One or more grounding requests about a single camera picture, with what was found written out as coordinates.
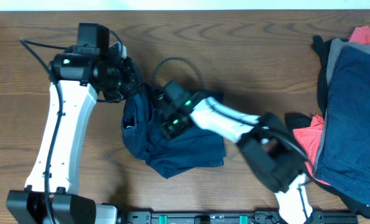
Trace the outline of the navy blue shorts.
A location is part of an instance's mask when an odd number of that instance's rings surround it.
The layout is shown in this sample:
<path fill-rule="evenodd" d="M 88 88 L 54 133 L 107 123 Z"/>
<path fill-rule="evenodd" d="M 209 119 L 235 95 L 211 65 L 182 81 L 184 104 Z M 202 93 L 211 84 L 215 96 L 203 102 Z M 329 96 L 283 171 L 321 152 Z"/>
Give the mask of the navy blue shorts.
<path fill-rule="evenodd" d="M 223 166 L 226 149 L 220 135 L 196 126 L 173 139 L 163 135 L 153 93 L 146 84 L 125 102 L 121 130 L 128 151 L 166 179 L 196 167 Z"/>

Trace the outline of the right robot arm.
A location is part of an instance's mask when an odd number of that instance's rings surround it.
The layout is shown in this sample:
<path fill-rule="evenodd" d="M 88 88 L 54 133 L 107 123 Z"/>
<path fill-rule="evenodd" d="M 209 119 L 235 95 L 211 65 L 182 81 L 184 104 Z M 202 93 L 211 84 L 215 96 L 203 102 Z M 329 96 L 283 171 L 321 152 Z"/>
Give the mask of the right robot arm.
<path fill-rule="evenodd" d="M 235 143 L 259 181 L 271 190 L 286 223 L 311 223 L 305 193 L 307 153 L 272 113 L 245 114 L 204 91 L 161 91 L 154 96 L 162 130 L 173 139 L 192 126 Z"/>

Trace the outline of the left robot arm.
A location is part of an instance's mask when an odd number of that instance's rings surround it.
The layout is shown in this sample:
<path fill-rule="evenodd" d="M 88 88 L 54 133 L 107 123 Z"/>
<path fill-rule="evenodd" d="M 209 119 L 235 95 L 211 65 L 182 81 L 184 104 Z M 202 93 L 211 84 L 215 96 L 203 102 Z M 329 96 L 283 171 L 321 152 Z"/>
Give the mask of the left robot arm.
<path fill-rule="evenodd" d="M 82 197 L 80 159 L 89 118 L 99 96 L 118 103 L 142 86 L 137 65 L 121 43 L 73 46 L 46 64 L 49 113 L 36 162 L 23 190 L 6 206 L 18 223 L 123 223 L 119 207 Z"/>

